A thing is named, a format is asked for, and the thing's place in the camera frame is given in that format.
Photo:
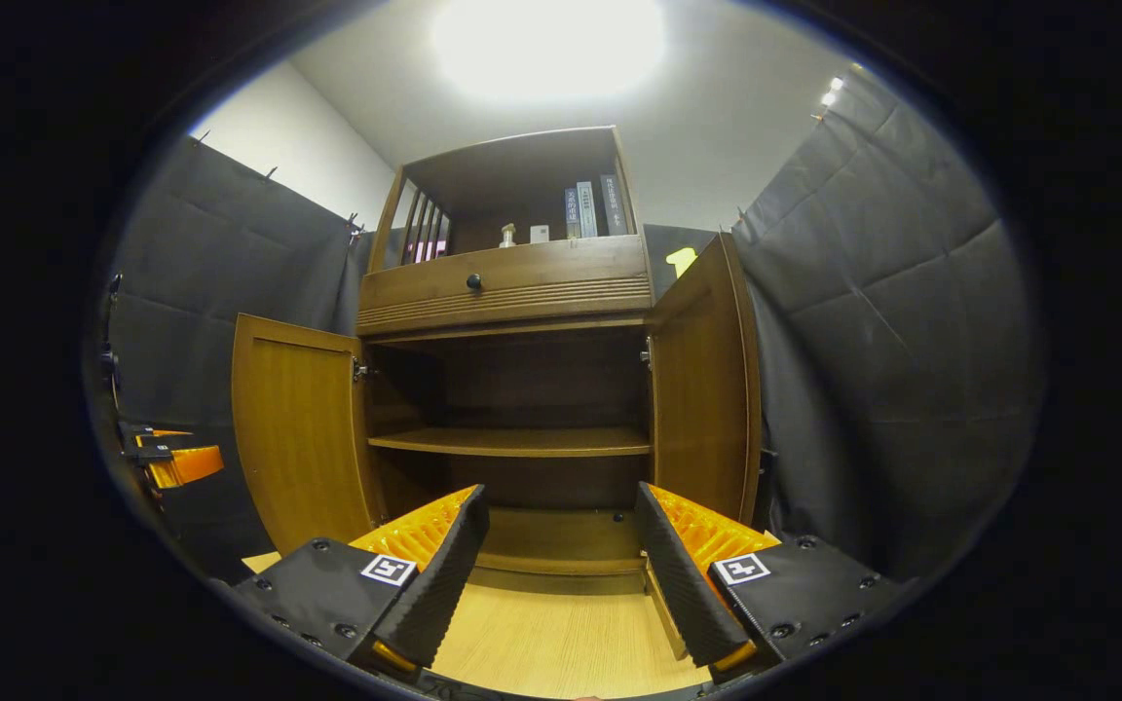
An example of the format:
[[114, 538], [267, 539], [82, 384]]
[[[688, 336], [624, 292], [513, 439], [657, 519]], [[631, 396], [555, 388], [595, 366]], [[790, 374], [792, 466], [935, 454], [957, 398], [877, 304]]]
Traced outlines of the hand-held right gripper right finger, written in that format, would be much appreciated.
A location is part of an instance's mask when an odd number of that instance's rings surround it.
[[638, 485], [635, 519], [677, 634], [717, 683], [849, 639], [903, 594], [822, 538], [753, 531], [657, 485]]

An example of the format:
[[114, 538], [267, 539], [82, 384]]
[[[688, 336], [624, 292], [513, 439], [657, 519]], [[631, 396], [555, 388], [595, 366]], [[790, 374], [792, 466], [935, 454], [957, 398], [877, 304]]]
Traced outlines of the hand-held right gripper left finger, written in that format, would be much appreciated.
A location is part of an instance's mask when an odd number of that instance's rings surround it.
[[432, 666], [479, 559], [485, 490], [456, 490], [351, 542], [311, 538], [232, 593], [292, 638], [410, 682]]

